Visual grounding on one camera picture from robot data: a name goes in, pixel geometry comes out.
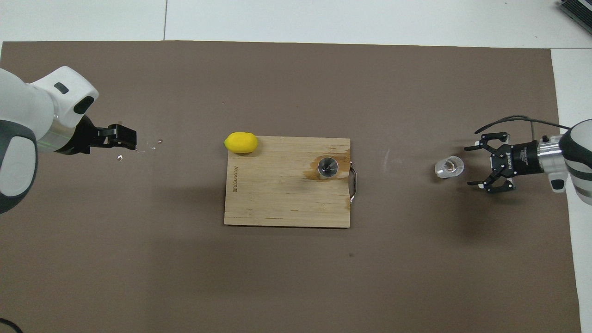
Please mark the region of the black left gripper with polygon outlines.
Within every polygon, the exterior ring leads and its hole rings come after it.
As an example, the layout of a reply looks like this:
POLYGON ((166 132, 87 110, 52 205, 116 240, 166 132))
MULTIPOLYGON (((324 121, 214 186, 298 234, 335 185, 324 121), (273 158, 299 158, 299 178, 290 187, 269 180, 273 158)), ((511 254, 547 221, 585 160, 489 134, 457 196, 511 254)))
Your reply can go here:
POLYGON ((98 148, 125 148, 136 150, 137 132, 121 124, 112 124, 108 128, 97 128, 89 118, 83 116, 74 130, 70 140, 58 154, 90 154, 91 145, 98 148))

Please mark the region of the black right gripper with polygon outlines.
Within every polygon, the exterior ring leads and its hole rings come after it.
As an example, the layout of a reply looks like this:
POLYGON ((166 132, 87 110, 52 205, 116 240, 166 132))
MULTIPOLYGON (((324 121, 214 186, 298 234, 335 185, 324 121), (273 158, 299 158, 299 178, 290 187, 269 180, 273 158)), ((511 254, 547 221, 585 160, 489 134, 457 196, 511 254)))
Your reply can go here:
POLYGON ((480 136, 472 146, 465 146, 464 151, 486 150, 491 158, 491 173, 482 181, 469 181, 467 185, 478 187, 488 194, 516 190, 513 177, 541 172, 538 157, 539 143, 521 143, 508 145, 509 133, 494 132, 480 136), (490 142, 500 142, 496 148, 490 142))

